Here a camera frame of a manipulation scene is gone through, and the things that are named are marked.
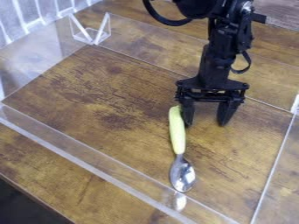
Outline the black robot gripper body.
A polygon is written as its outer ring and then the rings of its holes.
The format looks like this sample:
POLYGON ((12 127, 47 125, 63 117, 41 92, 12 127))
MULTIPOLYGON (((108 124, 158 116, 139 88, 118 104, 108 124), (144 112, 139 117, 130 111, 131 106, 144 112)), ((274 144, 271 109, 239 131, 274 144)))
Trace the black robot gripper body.
POLYGON ((198 74, 176 81, 175 99, 179 103, 219 102, 242 103, 248 84, 230 79, 230 73, 243 74, 248 69, 235 70, 232 64, 236 55, 222 57, 211 45, 203 47, 198 74))

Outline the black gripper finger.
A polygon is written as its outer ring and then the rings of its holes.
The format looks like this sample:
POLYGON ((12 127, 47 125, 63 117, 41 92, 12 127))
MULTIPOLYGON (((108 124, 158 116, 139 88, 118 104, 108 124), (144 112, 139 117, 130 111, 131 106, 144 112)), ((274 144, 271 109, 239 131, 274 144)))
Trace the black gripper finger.
POLYGON ((192 125, 194 118, 194 100, 191 98, 183 98, 180 101, 182 104, 182 119, 184 121, 184 125, 190 127, 192 125))
POLYGON ((230 122, 231 117, 238 111, 239 105, 243 103, 242 98, 230 99, 222 101, 218 107, 218 124, 226 126, 230 122))

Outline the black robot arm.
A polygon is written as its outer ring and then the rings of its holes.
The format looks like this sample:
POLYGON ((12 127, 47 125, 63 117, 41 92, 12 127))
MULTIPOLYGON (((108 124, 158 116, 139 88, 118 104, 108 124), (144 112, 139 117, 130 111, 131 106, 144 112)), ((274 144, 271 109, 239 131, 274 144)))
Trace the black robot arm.
POLYGON ((175 99, 182 104, 182 119, 192 125, 195 102, 216 102, 218 123, 224 126, 244 102, 248 84, 230 79, 251 67, 247 49, 254 40, 252 0, 216 0, 206 14, 210 43, 203 47, 200 69, 195 77, 176 82, 175 99))

